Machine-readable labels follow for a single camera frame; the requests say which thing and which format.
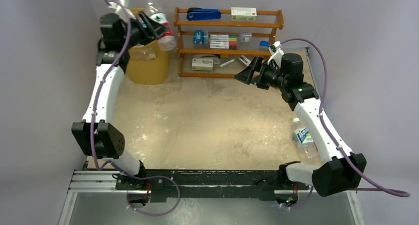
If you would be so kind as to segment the clear white-cap bottle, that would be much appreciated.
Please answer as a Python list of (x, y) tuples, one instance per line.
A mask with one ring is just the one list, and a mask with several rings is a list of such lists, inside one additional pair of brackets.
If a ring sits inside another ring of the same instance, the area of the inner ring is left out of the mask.
[(157, 55), (153, 47), (136, 45), (129, 50), (130, 59), (135, 61), (152, 61)]

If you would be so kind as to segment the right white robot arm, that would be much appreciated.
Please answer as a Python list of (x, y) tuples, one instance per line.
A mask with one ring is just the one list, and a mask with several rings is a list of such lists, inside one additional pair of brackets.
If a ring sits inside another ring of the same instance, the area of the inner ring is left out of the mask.
[(362, 153), (353, 153), (341, 138), (337, 138), (337, 144), (332, 140), (329, 133), (333, 127), (326, 114), (320, 112), (321, 101), (315, 88), (304, 81), (303, 67), (298, 54), (285, 54), (280, 65), (275, 60), (268, 62), (262, 57), (254, 57), (234, 78), (263, 90), (279, 89), (282, 99), (303, 121), (316, 144), (322, 166), (298, 161), (281, 164), (277, 176), (280, 187), (289, 189), (300, 182), (313, 186), (322, 197), (355, 190), (361, 181), (356, 171), (365, 170), (366, 158)]

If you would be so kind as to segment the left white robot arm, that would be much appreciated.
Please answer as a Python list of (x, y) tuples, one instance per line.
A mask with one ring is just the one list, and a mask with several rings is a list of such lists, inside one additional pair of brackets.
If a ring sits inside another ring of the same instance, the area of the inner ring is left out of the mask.
[(138, 14), (122, 18), (108, 13), (100, 17), (102, 36), (97, 44), (94, 88), (85, 114), (72, 124), (71, 132), (85, 156), (112, 164), (129, 176), (130, 186), (141, 190), (147, 185), (144, 165), (125, 149), (124, 135), (113, 126), (113, 113), (130, 59), (128, 51), (158, 40), (168, 28), (142, 11)]

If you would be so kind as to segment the red white label bottle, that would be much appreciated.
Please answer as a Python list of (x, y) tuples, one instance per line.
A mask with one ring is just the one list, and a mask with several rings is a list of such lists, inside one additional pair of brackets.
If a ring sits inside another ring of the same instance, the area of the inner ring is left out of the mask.
[(145, 0), (145, 13), (152, 20), (168, 28), (168, 30), (158, 39), (160, 49), (162, 51), (171, 51), (175, 49), (175, 37), (167, 20), (166, 13), (157, 0)]

